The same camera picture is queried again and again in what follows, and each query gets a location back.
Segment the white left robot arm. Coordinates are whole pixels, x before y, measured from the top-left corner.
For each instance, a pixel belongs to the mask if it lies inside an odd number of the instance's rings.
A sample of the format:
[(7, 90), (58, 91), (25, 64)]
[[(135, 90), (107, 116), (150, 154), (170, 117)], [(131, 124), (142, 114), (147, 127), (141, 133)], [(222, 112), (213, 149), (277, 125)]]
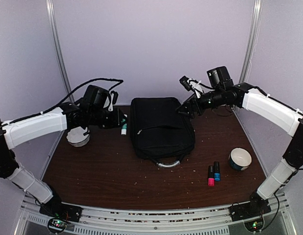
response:
[(65, 213), (65, 206), (60, 196), (51, 186), (38, 179), (36, 172), (26, 169), (34, 167), (33, 164), (22, 164), (20, 160), (38, 157), (38, 163), (42, 164), (47, 160), (47, 151), (59, 133), (67, 132), (67, 141), (73, 147), (83, 147), (90, 140), (90, 126), (119, 128), (126, 123), (126, 119), (119, 108), (87, 111), (66, 102), (35, 117), (0, 121), (0, 178), (11, 181), (31, 194), (54, 217), (61, 217)]

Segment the blue capped black highlighter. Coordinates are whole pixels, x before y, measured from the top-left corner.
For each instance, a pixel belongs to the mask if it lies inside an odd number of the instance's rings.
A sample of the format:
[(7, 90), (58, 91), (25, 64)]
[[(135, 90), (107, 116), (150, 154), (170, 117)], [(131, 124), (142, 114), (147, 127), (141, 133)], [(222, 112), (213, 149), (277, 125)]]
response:
[(214, 180), (217, 182), (221, 180), (220, 163), (218, 161), (214, 162)]

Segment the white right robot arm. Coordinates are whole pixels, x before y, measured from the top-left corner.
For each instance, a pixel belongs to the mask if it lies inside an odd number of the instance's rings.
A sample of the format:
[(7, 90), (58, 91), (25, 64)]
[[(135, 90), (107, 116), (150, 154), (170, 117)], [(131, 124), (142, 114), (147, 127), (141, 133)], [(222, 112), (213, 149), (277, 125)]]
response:
[(193, 79), (183, 78), (180, 83), (193, 94), (177, 109), (179, 114), (192, 118), (223, 105), (242, 109), (239, 119), (267, 173), (246, 205), (250, 216), (258, 215), (267, 200), (303, 166), (303, 112), (248, 83), (216, 86), (207, 93), (202, 83)]

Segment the black student backpack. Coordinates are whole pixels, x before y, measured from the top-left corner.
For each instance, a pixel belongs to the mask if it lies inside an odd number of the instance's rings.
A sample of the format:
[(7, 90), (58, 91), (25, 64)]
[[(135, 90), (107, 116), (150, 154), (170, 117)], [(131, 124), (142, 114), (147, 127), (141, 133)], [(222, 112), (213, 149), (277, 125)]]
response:
[(130, 105), (130, 138), (141, 159), (160, 168), (178, 166), (195, 147), (189, 118), (179, 115), (175, 97), (134, 98)]

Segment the pink capped black highlighter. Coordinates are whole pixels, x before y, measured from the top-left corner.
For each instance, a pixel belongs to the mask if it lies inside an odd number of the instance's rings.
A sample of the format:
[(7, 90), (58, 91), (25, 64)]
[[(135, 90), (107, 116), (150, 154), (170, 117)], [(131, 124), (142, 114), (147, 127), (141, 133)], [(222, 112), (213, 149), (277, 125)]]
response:
[(207, 185), (209, 187), (213, 187), (215, 184), (215, 179), (214, 179), (214, 166), (209, 165), (208, 166), (208, 178), (207, 178)]

